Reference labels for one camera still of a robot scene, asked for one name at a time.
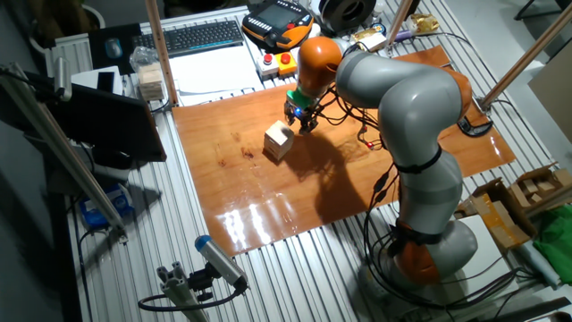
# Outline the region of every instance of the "aluminum profile table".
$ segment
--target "aluminum profile table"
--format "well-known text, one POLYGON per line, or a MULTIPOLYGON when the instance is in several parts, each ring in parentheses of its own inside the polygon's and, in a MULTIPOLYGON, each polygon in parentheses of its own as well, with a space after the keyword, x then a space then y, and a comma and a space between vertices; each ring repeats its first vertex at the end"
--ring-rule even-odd
MULTIPOLYGON (((387 5, 382 19, 389 24, 399 3, 389 0, 387 5)), ((424 1, 418 11, 437 17, 442 31, 467 38, 442 0, 424 1)), ((171 30, 214 21, 235 20, 241 23, 247 13, 246 7, 238 7, 173 18, 163 21, 163 25, 166 30, 171 30)), ((148 23, 141 24, 141 29, 143 33, 151 32, 148 23)), ((477 52, 456 38, 436 36, 406 41, 405 44, 396 45, 393 54, 404 55, 437 45, 443 46, 453 67, 470 79, 478 97, 495 84, 494 77, 477 52)), ((262 54, 249 40, 246 46, 253 60, 262 54)), ((86 34, 56 40, 56 47, 46 53, 49 73, 52 72, 52 62, 58 56, 70 61, 71 73, 92 69, 86 34)), ((126 76, 123 80, 126 84, 125 94, 133 95, 137 78, 126 76)), ((236 91, 220 99, 295 81, 293 77, 261 81, 253 89, 236 91)), ((511 101, 506 94, 500 98, 511 101)), ((503 178, 505 182, 514 182, 522 173, 553 161, 530 124, 515 107, 495 103, 491 118, 517 160, 465 178, 463 199, 477 186, 496 177, 503 178)), ((172 113, 156 113, 155 120, 168 157, 164 163, 149 163, 130 172, 128 189, 136 211, 124 218, 129 242, 123 245, 102 233, 96 233, 88 236, 78 249, 77 239, 86 230, 78 215, 68 215, 84 321, 184 321, 181 313, 139 310, 137 302, 161 293, 156 268, 168 267, 177 260, 187 272, 199 270, 205 265, 202 256, 194 249, 194 241, 208 231, 172 113), (83 271, 80 253, 85 259, 83 271)), ((387 231, 387 224, 393 223, 396 215, 389 206, 376 209, 370 235, 383 235, 387 231)), ((207 309, 211 321, 387 320, 382 310, 367 301, 358 288, 357 271, 364 257, 361 233, 364 218, 365 214, 359 214, 234 257, 247 273, 251 290, 246 296, 240 296, 230 303, 207 309)), ((215 281, 213 292, 216 299, 227 297, 231 291, 224 281, 215 281)), ((160 305, 167 304, 167 301, 160 302, 160 305)), ((484 306, 474 307, 454 311, 453 314, 457 321, 462 321, 477 316, 483 309, 484 306)), ((424 309, 411 312, 404 318, 411 321, 449 320, 442 312, 435 314, 424 309)))

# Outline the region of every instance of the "computer mouse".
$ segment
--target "computer mouse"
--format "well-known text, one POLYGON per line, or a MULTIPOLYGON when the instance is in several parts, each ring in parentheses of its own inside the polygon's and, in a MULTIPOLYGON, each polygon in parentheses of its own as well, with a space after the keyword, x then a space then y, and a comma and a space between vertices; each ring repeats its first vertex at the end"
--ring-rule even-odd
POLYGON ((123 56, 122 46, 119 44, 118 38, 109 38, 105 41, 105 53, 111 59, 123 56))

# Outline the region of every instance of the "green cloth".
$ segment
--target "green cloth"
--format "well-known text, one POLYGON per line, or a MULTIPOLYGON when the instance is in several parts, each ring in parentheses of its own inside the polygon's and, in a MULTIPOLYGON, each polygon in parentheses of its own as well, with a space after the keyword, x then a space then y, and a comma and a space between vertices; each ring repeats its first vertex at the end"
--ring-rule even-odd
POLYGON ((544 213, 541 231, 534 246, 548 259, 562 282, 572 284, 572 206, 544 213))

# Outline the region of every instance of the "vertical pole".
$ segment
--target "vertical pole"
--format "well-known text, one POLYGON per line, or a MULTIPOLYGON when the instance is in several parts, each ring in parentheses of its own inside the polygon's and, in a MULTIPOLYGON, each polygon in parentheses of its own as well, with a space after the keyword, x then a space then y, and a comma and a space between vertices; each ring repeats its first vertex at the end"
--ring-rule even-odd
POLYGON ((560 17, 536 40, 512 68, 494 85, 491 91, 480 101, 481 108, 488 111, 491 103, 504 91, 512 81, 550 44, 560 31, 572 20, 572 4, 569 4, 560 17))
POLYGON ((179 104, 177 99, 177 90, 175 89, 175 82, 172 79, 171 66, 169 65, 169 54, 167 53, 167 45, 164 43, 163 28, 161 28, 161 17, 159 16, 159 9, 157 8, 156 0, 145 0, 147 7, 147 15, 149 16, 149 23, 153 31, 153 40, 155 41, 155 48, 159 54, 159 63, 163 70, 164 81, 169 93, 169 101, 174 106, 179 104))
POLYGON ((393 44, 393 41, 397 37, 397 33, 400 32, 401 24, 407 18, 407 14, 412 3, 413 0, 401 1, 400 7, 397 9, 395 17, 393 18, 393 22, 391 23, 390 31, 387 33, 389 36, 385 40, 385 47, 389 47, 391 44, 393 44))

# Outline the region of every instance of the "red button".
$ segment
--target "red button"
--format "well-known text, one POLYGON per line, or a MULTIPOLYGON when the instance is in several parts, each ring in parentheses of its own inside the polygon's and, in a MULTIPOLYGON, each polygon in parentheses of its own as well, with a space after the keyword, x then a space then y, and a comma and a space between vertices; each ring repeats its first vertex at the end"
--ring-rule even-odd
POLYGON ((290 54, 282 54, 282 57, 280 57, 280 61, 283 64, 289 64, 290 63, 290 54))
POLYGON ((272 55, 266 54, 265 55, 265 64, 271 64, 271 63, 272 63, 272 55))

